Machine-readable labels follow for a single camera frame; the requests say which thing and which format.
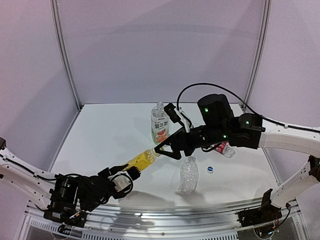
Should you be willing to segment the yellow drink bottle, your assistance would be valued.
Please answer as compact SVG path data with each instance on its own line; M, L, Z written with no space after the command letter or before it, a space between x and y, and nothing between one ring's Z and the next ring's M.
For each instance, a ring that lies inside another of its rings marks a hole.
M135 156L133 159L129 160L125 163L126 167L122 170L123 172L127 172L131 168L136 168L139 173L148 168L151 164L155 162L155 160L160 157L159 153L155 152L155 149L147 149L142 153Z

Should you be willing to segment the clear plastic bottle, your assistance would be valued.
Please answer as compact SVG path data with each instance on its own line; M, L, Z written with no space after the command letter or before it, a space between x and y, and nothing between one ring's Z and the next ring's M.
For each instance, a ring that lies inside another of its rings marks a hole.
M188 156L180 168L178 193L189 195L196 190L199 180L199 169L194 155Z

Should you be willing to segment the red label water bottle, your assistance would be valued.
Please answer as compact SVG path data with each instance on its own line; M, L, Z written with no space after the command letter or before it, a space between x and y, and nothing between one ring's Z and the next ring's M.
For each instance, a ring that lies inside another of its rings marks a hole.
M222 154L224 157L231 159L235 156L236 151L235 149L230 146L228 142L223 142L221 144L217 144L216 148L214 149L216 152Z

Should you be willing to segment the fruit tea bottle white label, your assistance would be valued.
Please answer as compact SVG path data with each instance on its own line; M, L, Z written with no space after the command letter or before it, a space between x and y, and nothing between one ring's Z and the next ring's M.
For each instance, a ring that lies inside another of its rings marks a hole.
M160 101L151 109L150 113L151 137L156 145L170 136L170 118L164 107L164 103Z

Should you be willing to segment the blue white bottle cap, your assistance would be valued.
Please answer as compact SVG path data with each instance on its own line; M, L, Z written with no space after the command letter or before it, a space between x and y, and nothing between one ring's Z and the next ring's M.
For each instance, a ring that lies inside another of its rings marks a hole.
M208 166L206 168L206 171L207 171L208 174L212 174L214 172L214 168L212 166Z

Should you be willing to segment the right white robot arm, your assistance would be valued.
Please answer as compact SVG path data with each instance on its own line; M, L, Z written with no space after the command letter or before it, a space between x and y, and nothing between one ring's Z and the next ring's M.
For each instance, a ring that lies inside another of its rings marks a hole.
M229 143L232 147L282 149L309 156L293 176L270 193L270 203L284 207L289 201L320 182L320 129L277 123L257 113L234 116L223 94L209 94L197 102L204 125L181 127L154 151L179 160L198 148Z

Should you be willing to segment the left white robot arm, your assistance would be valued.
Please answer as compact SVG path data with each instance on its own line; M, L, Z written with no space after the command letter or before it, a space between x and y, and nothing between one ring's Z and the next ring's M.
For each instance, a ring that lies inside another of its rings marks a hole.
M4 138L0 140L0 180L23 192L46 219L66 222L121 199L133 189L141 172L128 164L105 168L96 175L55 174L16 157Z

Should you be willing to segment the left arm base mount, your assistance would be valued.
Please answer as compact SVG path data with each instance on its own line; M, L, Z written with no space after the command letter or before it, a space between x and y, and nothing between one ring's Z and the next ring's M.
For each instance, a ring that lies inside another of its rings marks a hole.
M77 209L72 200L53 199L44 210L43 217L56 223L60 223L57 232L69 235L72 227L83 228L87 220L88 213Z

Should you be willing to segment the front aluminium rail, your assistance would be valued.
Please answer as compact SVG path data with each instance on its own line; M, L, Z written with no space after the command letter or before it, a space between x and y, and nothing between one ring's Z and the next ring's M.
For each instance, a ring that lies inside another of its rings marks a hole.
M260 199L185 207L101 206L87 216L83 228L67 235L60 224L44 219L28 203L20 240L260 240L261 227L243 227L238 212L260 205Z

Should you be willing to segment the right aluminium frame post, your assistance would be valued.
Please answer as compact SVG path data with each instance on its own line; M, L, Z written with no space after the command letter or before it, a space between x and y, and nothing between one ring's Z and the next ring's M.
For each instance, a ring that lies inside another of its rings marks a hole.
M245 95L244 95L244 102L246 104L249 104L250 102L250 99L254 90L254 86L256 83L256 79L258 76L261 59L264 51L264 45L267 37L269 19L271 14L271 5L272 5L271 0L263 1L263 11L262 11L261 24L260 24L260 29L259 29L258 39L257 39L257 46L255 50L255 55L253 58L252 68L249 75L248 86L246 88Z

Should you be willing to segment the aluminium frame post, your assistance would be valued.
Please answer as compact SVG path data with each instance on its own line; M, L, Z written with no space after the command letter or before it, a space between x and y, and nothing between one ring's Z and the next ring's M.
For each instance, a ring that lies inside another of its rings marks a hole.
M261 59L264 51L264 45L267 37L269 19L271 14L271 5L272 5L271 0L263 1L263 11L262 11L261 24L260 24L260 29L259 29L258 39L257 39L257 46L255 50L255 55L253 58L252 68L249 75L248 86L246 88L245 95L244 95L244 102L246 104L249 104L250 102L250 99L254 90L254 86L256 83L256 79L258 76Z
M66 76L67 84L70 89L71 97L74 101L75 107L78 112L80 112L83 108L83 104L80 100L79 93L76 87L76 83L73 77L70 60L68 57L68 51L66 48L66 43L63 34L63 27L62 21L60 17L60 10L59 10L59 1L58 0L51 0L51 11L52 11L52 20L55 29L55 34L57 38L57 45L59 49L59 54L63 66L63 70Z

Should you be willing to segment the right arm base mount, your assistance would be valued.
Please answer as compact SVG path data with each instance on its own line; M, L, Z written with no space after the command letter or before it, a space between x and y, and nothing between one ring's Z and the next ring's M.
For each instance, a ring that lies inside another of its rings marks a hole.
M292 206L285 204L288 210L287 215L280 222L282 211L280 207L272 204L271 193L273 189L266 191L261 200L261 205L257 208L248 208L240 211L237 216L242 228L253 227L255 236L260 240L271 240L276 230L288 219Z

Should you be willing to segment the left aluminium frame post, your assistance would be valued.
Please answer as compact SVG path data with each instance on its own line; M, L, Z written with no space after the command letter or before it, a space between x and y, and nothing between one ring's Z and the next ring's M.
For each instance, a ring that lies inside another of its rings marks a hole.
M67 84L70 89L71 97L74 101L75 107L78 112L80 112L83 108L83 104L80 100L79 93L76 87L76 83L73 77L70 60L68 57L68 51L66 48L66 43L63 34L63 27L62 21L60 17L60 10L59 10L59 1L58 0L51 0L51 11L52 11L52 20L55 29L55 34L57 38L57 45L59 49L59 54L63 66L63 70L66 76Z

